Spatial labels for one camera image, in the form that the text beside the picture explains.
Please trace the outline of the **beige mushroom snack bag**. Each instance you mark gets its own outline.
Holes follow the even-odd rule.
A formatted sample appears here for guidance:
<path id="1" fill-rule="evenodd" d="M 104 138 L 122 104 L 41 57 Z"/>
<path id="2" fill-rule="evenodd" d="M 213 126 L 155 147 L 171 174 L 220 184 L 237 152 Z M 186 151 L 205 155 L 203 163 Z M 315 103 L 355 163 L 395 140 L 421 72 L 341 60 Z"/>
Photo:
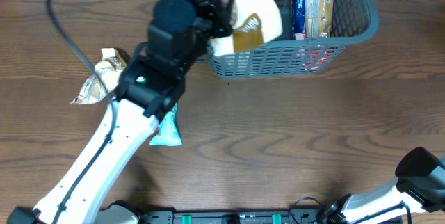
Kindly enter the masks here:
<path id="1" fill-rule="evenodd" d="M 280 10 L 274 0 L 234 0 L 229 22 L 233 32 L 211 40 L 214 56 L 248 51 L 283 33 Z"/>

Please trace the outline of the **orange noodle packet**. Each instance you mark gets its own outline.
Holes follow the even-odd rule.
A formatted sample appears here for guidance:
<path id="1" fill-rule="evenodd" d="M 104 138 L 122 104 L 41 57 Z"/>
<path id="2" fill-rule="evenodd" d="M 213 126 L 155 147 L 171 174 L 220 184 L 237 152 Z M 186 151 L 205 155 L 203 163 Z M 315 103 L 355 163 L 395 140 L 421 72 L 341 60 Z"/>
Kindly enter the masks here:
<path id="1" fill-rule="evenodd" d="M 334 0 L 305 0 L 305 33 L 307 38 L 327 38 L 332 31 Z"/>

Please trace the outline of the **blue tissue pack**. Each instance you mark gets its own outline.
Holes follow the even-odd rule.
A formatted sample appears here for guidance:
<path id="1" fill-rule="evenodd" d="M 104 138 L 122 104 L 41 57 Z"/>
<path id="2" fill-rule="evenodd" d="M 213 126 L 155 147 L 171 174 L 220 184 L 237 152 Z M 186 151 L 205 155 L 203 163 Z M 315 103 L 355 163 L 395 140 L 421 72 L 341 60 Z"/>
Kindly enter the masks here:
<path id="1" fill-rule="evenodd" d="M 305 0 L 293 0 L 293 34 L 296 40 L 304 40 L 305 34 Z"/>

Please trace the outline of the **teal packet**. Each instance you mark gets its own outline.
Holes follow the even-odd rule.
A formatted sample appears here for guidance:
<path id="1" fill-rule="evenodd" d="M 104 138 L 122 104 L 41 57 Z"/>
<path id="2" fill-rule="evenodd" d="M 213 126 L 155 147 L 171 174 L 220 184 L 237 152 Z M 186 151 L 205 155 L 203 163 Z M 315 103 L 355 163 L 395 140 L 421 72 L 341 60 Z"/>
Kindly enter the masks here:
<path id="1" fill-rule="evenodd" d="M 183 145 L 183 141 L 177 127 L 177 109 L 178 104 L 175 104 L 172 110 L 166 113 L 164 119 L 159 124 L 157 134 L 149 142 L 150 145 L 164 145 L 168 147 Z"/>

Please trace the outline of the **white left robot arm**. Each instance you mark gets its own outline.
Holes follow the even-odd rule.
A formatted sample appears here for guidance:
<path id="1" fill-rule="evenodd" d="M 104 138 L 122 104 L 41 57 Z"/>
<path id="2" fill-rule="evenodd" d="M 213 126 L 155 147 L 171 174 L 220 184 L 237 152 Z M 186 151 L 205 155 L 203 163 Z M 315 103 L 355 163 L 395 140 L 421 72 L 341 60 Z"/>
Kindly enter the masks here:
<path id="1" fill-rule="evenodd" d="M 119 202 L 102 209 L 136 150 L 156 132 L 185 91 L 185 76 L 209 41 L 229 36 L 234 0 L 160 0 L 130 64 L 120 75 L 95 134 L 62 180 L 32 209 L 14 208 L 9 223 L 139 223 Z"/>

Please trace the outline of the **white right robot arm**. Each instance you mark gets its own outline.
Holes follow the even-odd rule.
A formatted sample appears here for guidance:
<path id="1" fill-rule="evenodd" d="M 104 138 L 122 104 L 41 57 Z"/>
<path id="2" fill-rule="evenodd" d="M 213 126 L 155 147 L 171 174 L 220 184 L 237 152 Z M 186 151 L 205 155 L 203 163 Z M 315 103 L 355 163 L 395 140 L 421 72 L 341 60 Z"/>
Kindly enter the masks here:
<path id="1" fill-rule="evenodd" d="M 444 157 L 416 147 L 397 165 L 395 178 L 366 193 L 336 200 L 317 216 L 317 222 L 383 223 L 436 211 L 444 211 Z"/>

